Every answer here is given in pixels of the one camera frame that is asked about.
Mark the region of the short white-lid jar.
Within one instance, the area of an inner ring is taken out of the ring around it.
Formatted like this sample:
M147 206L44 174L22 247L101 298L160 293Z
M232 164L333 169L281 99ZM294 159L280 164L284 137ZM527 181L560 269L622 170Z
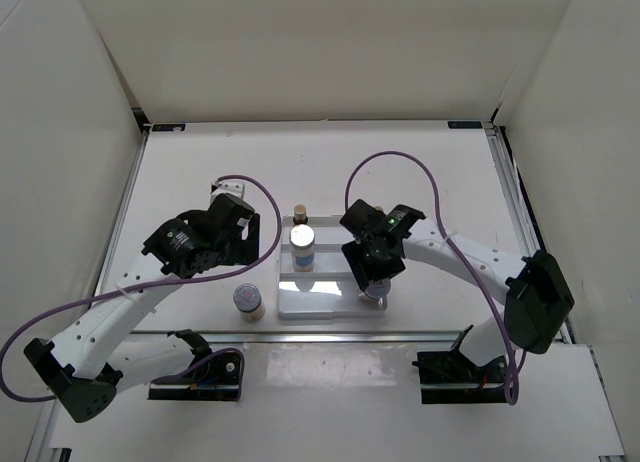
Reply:
M366 289L359 292L358 299L363 303L376 303L385 306L390 291L391 282L388 279L374 281Z
M233 293L233 302L240 316L246 322L257 322L265 313L262 295L252 284L242 284Z

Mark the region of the tall silver-lid jar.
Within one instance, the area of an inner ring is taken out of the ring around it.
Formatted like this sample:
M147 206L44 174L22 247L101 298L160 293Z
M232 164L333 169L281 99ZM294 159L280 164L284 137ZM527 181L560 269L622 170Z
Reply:
M315 233L306 225L294 225L289 234L292 267L295 272L309 272L315 260Z

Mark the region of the yellow sauce bottle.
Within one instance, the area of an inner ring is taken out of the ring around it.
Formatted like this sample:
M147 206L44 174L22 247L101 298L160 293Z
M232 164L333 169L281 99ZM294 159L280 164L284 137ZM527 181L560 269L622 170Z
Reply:
M292 224L294 226L308 224L308 214L307 214L307 208L305 205L297 204L294 206Z

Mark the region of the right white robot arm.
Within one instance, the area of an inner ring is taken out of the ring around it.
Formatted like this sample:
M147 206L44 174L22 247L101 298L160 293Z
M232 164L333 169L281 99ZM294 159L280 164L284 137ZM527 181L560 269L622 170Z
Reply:
M449 357L460 381L476 379L511 349L546 353L575 305L557 260L542 249L526 257L448 235L406 205L385 214L357 200L340 224L354 238L342 253L361 289L392 279L414 261L477 286L496 304L496 314L472 327Z

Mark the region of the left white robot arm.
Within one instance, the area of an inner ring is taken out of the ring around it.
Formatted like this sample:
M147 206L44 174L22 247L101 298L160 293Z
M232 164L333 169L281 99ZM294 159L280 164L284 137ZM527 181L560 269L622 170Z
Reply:
M258 259L260 216L241 198L221 193L206 210L161 224L116 285L51 340L35 338L24 354L71 419L84 423L121 392L147 382L186 390L228 379L227 362L190 329L171 331L149 348L124 339L164 299L218 266L247 267Z

